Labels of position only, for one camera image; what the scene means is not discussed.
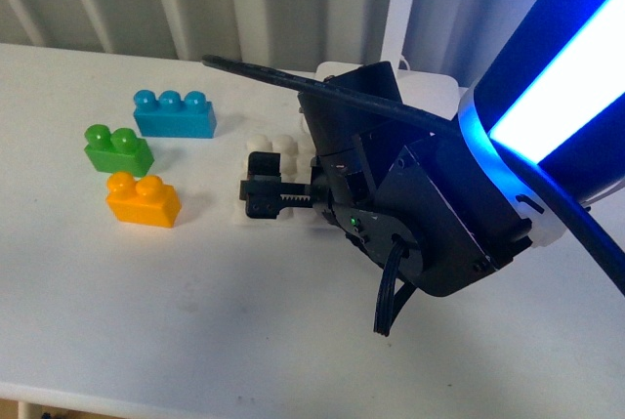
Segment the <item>toy building block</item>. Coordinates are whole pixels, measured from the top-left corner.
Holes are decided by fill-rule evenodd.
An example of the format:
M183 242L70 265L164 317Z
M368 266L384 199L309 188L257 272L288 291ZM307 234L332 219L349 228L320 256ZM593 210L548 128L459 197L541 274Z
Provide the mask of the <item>toy building block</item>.
M155 138L212 138L217 120L213 104L201 92L189 92L183 102L168 90L156 99L150 90L135 94L135 121L141 134Z
M122 222L171 228L182 208L174 187L154 175L135 182L130 173L117 172L106 186L106 203Z
M129 172L144 177L154 162L145 139L138 138L129 128L120 128L110 134L107 126L94 124L85 132L85 153L100 172Z

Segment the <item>blue led light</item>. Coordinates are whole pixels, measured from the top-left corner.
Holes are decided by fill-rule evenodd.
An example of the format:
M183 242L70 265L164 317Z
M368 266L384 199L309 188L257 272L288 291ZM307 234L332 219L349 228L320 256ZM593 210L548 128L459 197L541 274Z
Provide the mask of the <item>blue led light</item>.
M538 163L625 92L625 0L605 0L488 133Z

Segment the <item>cable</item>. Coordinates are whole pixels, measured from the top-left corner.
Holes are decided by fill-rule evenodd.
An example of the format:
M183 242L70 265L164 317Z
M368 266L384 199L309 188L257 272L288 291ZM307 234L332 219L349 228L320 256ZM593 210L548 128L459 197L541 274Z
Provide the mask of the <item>cable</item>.
M554 211L625 295L625 253L566 191L537 165L493 142L508 167Z
M288 74L281 70L263 67L251 63L227 60L220 56L206 55L202 63L232 74L242 75L250 79L259 80L267 84L296 90L301 93L314 95L330 101L349 104L370 113L379 114L387 118L396 119L424 129L430 133L447 138L461 138L460 128L448 119L431 114L423 109L415 108L394 102L392 100L362 94L327 82L318 82L314 79Z
M382 271L378 300L375 306L375 318L373 331L383 336L389 336L391 326L401 311L401 308L416 290L412 284L405 283L395 293L395 283L399 273L399 263L403 257L407 245L402 238L398 238Z

